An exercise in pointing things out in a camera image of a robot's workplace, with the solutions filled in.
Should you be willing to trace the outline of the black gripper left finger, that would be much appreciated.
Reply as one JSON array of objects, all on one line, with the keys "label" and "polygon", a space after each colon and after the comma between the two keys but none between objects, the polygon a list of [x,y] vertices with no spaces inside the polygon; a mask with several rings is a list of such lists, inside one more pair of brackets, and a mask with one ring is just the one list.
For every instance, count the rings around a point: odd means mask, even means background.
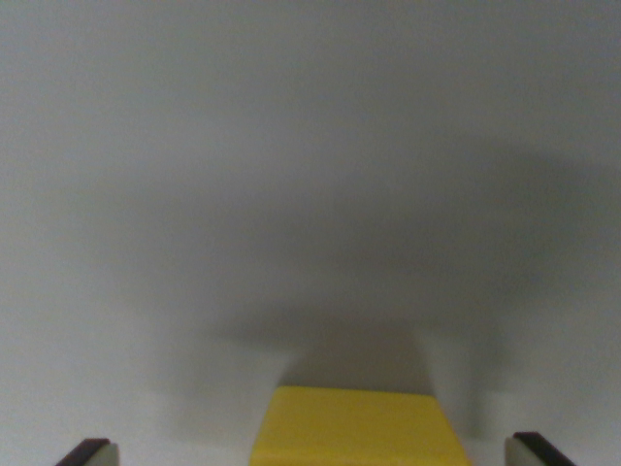
[{"label": "black gripper left finger", "polygon": [[84,439],[56,463],[56,466],[118,465],[118,444],[106,438]]}]

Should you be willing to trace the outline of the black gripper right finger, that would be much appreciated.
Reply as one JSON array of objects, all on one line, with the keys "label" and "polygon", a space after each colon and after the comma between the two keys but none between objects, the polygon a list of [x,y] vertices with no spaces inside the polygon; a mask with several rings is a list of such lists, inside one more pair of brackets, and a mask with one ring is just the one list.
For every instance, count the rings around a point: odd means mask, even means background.
[{"label": "black gripper right finger", "polygon": [[576,466],[539,432],[515,432],[505,439],[506,466]]}]

